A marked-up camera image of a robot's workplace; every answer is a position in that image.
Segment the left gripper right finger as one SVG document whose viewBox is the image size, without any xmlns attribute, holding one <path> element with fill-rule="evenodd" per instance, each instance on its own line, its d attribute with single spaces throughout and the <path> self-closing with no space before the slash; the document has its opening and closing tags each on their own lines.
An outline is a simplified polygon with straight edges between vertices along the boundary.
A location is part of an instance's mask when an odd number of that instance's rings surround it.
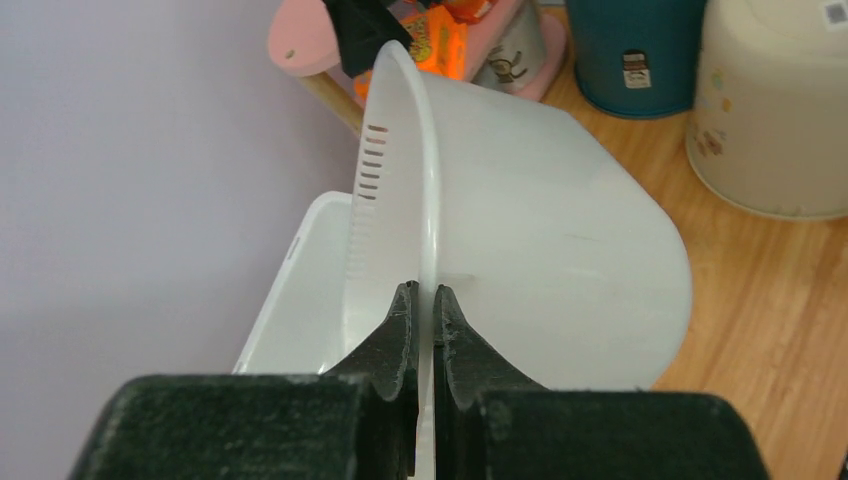
<svg viewBox="0 0 848 480">
<path fill-rule="evenodd" d="M 439 479 L 765 479 L 746 422 L 705 393 L 551 390 L 434 303 Z"/>
</svg>

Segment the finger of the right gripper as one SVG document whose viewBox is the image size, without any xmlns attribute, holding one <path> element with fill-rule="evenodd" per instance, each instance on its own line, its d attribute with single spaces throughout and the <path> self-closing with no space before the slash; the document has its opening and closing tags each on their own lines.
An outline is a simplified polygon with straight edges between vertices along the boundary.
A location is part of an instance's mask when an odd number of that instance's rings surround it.
<svg viewBox="0 0 848 480">
<path fill-rule="evenodd" d="M 353 79 L 373 68 L 384 44 L 409 48 L 410 33 L 389 11 L 393 1 L 324 0 L 336 36 L 342 71 Z"/>
</svg>

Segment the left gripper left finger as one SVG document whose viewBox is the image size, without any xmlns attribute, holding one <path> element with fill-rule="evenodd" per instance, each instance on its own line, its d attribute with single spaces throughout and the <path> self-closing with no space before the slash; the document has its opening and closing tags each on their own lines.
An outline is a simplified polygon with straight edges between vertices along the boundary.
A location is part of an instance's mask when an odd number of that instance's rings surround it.
<svg viewBox="0 0 848 480">
<path fill-rule="evenodd" d="M 415 472 L 418 286 L 322 374 L 148 375 L 104 406 L 73 479 L 405 479 Z"/>
</svg>

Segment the white plastic tub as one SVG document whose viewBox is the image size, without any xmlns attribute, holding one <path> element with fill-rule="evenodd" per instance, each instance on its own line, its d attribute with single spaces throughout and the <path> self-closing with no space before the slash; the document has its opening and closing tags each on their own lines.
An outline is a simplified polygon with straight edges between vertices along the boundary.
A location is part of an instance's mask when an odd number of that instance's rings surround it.
<svg viewBox="0 0 848 480">
<path fill-rule="evenodd" d="M 235 374 L 320 374 L 344 357 L 342 293 L 350 212 L 347 193 L 326 192 L 311 203 Z"/>
</svg>

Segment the translucent white basin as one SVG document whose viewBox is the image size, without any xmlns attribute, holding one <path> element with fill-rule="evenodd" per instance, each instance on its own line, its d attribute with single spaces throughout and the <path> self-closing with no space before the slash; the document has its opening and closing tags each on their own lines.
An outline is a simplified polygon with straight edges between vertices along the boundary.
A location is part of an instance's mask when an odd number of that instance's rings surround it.
<svg viewBox="0 0 848 480">
<path fill-rule="evenodd" d="M 693 293 L 666 214 L 570 114 L 420 71 L 398 42 L 374 64 L 352 193 L 348 346 L 419 285 L 416 475 L 435 475 L 436 289 L 512 365 L 556 389 L 650 388 Z"/>
</svg>

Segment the teal round bucket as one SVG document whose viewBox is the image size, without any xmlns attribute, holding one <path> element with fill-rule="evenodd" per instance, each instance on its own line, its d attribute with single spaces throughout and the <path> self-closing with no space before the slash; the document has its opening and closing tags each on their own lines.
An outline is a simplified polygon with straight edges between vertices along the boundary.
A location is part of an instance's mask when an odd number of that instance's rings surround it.
<svg viewBox="0 0 848 480">
<path fill-rule="evenodd" d="M 577 86 L 597 109 L 659 118 L 692 107 L 705 0 L 569 0 Z"/>
</svg>

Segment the cream round bucket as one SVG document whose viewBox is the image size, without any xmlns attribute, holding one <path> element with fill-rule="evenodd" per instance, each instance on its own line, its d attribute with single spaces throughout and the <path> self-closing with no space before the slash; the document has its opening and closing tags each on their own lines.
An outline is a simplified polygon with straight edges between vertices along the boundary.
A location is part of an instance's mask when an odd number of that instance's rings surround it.
<svg viewBox="0 0 848 480">
<path fill-rule="evenodd" d="M 847 214 L 847 5 L 711 1 L 686 152 L 714 194 L 787 220 Z"/>
</svg>

